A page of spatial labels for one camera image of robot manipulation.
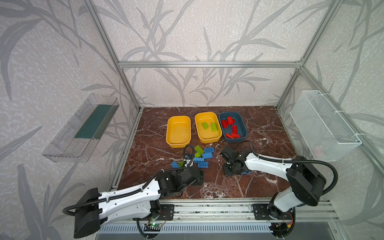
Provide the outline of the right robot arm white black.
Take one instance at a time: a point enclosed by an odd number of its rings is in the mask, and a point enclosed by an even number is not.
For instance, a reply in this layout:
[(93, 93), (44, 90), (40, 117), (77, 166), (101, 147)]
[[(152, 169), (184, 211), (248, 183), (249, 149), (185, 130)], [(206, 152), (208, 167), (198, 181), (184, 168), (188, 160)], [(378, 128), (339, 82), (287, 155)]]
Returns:
[(278, 220), (299, 205), (315, 207), (321, 196), (330, 192), (339, 179), (333, 165), (307, 160), (303, 156), (279, 159), (251, 151), (239, 153), (229, 146), (221, 151), (221, 156), (226, 161), (223, 168), (227, 177), (258, 171), (277, 176), (290, 184), (289, 188), (275, 194), (263, 210), (253, 208), (256, 217)]

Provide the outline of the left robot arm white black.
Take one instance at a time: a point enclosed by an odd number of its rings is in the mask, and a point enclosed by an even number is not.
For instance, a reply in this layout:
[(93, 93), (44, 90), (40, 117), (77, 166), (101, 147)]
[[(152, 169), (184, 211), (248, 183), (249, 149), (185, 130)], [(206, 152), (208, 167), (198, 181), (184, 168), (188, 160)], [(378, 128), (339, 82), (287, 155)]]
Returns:
[(74, 238), (81, 239), (107, 224), (157, 216), (161, 213), (161, 199), (180, 195), (189, 186), (201, 185), (203, 179), (203, 171), (196, 166), (161, 170), (147, 182), (122, 190), (90, 189), (75, 205), (65, 207), (62, 212), (75, 218)]

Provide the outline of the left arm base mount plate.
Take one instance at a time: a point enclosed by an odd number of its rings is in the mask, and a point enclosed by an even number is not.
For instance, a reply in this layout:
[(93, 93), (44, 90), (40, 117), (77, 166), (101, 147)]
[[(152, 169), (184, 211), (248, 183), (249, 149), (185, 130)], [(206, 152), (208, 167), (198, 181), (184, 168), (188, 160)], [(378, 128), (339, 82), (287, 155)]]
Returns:
[(175, 205), (159, 205), (152, 209), (149, 219), (151, 221), (172, 221), (174, 219)]

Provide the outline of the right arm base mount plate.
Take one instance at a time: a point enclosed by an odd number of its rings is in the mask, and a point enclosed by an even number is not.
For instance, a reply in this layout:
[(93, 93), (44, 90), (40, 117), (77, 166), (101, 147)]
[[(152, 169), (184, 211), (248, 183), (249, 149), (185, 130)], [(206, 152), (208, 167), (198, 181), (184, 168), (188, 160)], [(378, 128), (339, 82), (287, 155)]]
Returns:
[(254, 214), (255, 220), (289, 220), (292, 219), (296, 211), (294, 208), (289, 209), (287, 212), (282, 212), (271, 204), (253, 204), (251, 211)]

